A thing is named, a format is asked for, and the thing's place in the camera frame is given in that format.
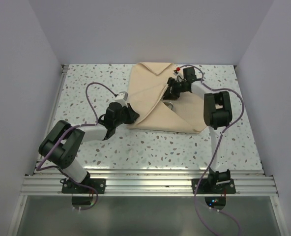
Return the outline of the stainless steel tray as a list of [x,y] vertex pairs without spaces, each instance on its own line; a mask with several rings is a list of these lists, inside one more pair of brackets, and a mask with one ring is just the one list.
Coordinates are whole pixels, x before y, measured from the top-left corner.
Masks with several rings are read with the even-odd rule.
[[170,101],[163,101],[162,102],[166,107],[168,107],[170,110],[174,109],[174,104]]

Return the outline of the beige cloth wrap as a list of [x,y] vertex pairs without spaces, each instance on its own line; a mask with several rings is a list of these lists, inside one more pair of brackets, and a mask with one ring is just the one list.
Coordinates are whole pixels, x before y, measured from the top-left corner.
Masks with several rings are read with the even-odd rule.
[[128,103],[140,116],[128,125],[130,129],[200,133],[206,128],[204,100],[190,92],[172,101],[173,108],[163,103],[168,79],[174,77],[173,63],[139,62],[131,69]]

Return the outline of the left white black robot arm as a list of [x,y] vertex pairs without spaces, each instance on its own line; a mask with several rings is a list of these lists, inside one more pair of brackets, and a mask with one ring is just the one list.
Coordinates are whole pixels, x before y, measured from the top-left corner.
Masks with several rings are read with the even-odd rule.
[[96,123],[71,125],[64,120],[58,121],[39,146],[38,152],[44,159],[36,169],[45,170],[46,167],[42,165],[48,160],[54,163],[53,168],[73,181],[74,189],[79,193],[87,192],[90,189],[90,180],[86,178],[88,173],[76,160],[80,145],[84,142],[108,140],[115,134],[118,126],[133,124],[139,116],[130,104],[112,102]]

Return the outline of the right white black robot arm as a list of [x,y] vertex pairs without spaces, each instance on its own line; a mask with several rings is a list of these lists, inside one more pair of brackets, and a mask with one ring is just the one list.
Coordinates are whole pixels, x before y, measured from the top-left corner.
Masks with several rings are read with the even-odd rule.
[[233,118],[230,94],[227,91],[215,92],[207,88],[203,84],[203,78],[197,78],[196,69],[197,67],[190,65],[176,68],[174,73],[178,74],[179,71],[182,71],[182,79],[168,79],[168,88],[163,95],[163,99],[177,100],[181,93],[190,92],[204,100],[203,118],[209,128],[212,151],[212,158],[207,168],[207,187],[209,191],[218,193],[231,180],[228,167],[218,162],[222,158],[218,154],[223,138],[222,132],[229,127]]

